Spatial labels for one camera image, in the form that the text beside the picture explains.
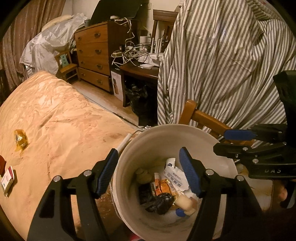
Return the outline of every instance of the wooden chest of drawers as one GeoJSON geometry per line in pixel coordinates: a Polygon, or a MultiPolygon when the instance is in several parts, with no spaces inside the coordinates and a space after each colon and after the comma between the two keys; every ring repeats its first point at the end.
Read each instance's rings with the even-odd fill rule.
{"type": "Polygon", "coordinates": [[[113,93],[110,79],[113,61],[111,54],[132,37],[132,33],[128,33],[129,25],[119,24],[107,21],[75,32],[80,77],[110,93],[113,93]]]}

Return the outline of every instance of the striped fabric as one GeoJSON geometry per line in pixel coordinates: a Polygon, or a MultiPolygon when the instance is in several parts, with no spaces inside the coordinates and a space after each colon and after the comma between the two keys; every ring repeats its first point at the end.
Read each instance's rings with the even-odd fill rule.
{"type": "Polygon", "coordinates": [[[296,69],[295,54],[286,23],[258,0],[185,0],[160,65],[159,124],[177,123],[187,99],[232,128],[284,122],[272,77],[296,69]]]}

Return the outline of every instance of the wall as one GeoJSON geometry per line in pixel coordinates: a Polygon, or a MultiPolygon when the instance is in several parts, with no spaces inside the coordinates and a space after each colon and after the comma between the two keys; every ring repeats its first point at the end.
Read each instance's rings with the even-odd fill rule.
{"type": "MultiPolygon", "coordinates": [[[[74,12],[73,14],[82,12],[88,18],[91,18],[97,4],[98,0],[66,0],[65,7],[63,10],[67,12],[65,14],[72,14],[72,1],[74,1],[74,12]]],[[[167,10],[174,11],[179,4],[180,0],[142,0],[143,6],[139,9],[137,14],[137,19],[140,20],[138,29],[145,29],[144,26],[152,33],[153,29],[153,9],[158,10],[167,10]],[[151,10],[148,10],[148,3],[151,3],[151,10]]],[[[161,36],[162,33],[157,31],[157,37],[161,36]]]]}

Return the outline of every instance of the drawer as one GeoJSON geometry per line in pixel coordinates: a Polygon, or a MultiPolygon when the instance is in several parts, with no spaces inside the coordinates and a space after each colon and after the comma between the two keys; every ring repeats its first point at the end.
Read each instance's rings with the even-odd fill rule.
{"type": "Polygon", "coordinates": [[[109,59],[108,43],[79,44],[77,47],[78,59],[89,57],[99,59],[109,59]]]}
{"type": "Polygon", "coordinates": [[[79,67],[110,76],[109,61],[105,59],[79,58],[79,67]]]}
{"type": "Polygon", "coordinates": [[[90,82],[104,90],[110,91],[109,77],[87,69],[78,68],[80,78],[90,82]]]}
{"type": "Polygon", "coordinates": [[[76,44],[108,42],[107,24],[75,33],[76,44]]]}

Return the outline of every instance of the metal rivet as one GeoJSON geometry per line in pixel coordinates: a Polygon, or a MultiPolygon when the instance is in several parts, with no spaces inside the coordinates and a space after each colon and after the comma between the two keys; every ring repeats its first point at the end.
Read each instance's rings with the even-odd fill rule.
{"type": "Polygon", "coordinates": [[[60,179],[61,179],[60,176],[55,176],[55,177],[54,177],[54,182],[58,182],[60,179]]]}
{"type": "Polygon", "coordinates": [[[90,176],[91,175],[91,170],[84,171],[83,175],[86,176],[86,177],[90,176]]]}
{"type": "Polygon", "coordinates": [[[242,175],[238,175],[237,176],[237,180],[239,180],[240,182],[242,182],[244,180],[244,177],[242,175]]]}
{"type": "Polygon", "coordinates": [[[214,174],[214,171],[213,171],[212,169],[207,169],[205,172],[206,172],[206,174],[209,175],[209,176],[211,176],[211,175],[214,174]]]}

